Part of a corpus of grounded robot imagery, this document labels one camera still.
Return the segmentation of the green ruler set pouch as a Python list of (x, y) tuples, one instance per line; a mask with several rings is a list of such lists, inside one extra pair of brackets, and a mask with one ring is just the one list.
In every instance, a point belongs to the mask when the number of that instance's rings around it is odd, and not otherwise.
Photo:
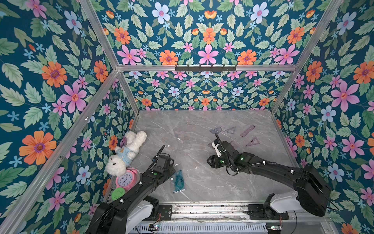
[(174, 184), (174, 189), (172, 191), (174, 194), (184, 192), (186, 190), (182, 170), (177, 171), (171, 179)]

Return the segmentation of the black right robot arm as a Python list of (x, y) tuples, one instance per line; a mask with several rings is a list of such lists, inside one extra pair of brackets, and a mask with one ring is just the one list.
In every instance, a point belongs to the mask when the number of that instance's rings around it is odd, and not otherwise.
[(239, 153), (231, 143), (217, 136), (211, 147), (216, 154), (207, 159), (211, 168), (224, 167), (230, 176), (240, 173), (263, 176), (293, 189), (283, 194), (270, 194), (262, 208), (249, 215), (273, 219), (288, 211), (304, 210), (314, 216), (324, 216), (330, 202), (331, 187), (312, 166), (285, 166), (264, 160), (252, 153)]

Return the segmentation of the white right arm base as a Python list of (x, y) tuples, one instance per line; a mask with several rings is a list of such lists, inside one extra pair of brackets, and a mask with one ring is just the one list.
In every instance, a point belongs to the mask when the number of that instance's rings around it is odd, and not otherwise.
[(291, 191), (283, 194), (270, 194), (263, 205), (263, 209), (272, 214), (282, 214), (288, 211), (299, 211), (303, 208), (298, 200), (298, 193)]

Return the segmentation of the grey triangle ruler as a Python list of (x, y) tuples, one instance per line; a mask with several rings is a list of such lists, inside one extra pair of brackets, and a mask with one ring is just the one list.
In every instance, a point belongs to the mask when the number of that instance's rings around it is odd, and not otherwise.
[(235, 133), (235, 131), (236, 131), (236, 127), (231, 127), (231, 128), (229, 128), (229, 129), (226, 129), (225, 130), (225, 133), (228, 133), (228, 134), (234, 134)]

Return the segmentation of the purple straight ruler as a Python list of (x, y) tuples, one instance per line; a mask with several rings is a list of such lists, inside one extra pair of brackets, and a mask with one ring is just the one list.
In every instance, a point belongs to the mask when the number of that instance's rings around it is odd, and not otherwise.
[(252, 130), (255, 129), (255, 125), (251, 125), (248, 128), (246, 128), (241, 134), (241, 137), (246, 137)]

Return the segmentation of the grey protractor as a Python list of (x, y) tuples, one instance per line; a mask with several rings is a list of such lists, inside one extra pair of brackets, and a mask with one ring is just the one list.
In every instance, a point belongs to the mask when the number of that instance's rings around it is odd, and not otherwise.
[(213, 128), (213, 129), (210, 129), (210, 132), (212, 133), (212, 134), (219, 134), (219, 133), (221, 133), (221, 131), (222, 131), (222, 128), (221, 128), (221, 126), (219, 126), (219, 127), (215, 127), (215, 128)]

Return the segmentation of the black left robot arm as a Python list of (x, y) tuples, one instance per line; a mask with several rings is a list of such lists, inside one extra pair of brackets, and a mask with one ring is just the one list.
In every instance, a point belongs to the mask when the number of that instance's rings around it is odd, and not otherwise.
[(164, 148), (160, 148), (154, 162), (129, 191), (97, 207), (87, 234), (127, 234), (152, 214), (153, 206), (145, 198), (175, 174), (174, 159), (162, 153)]

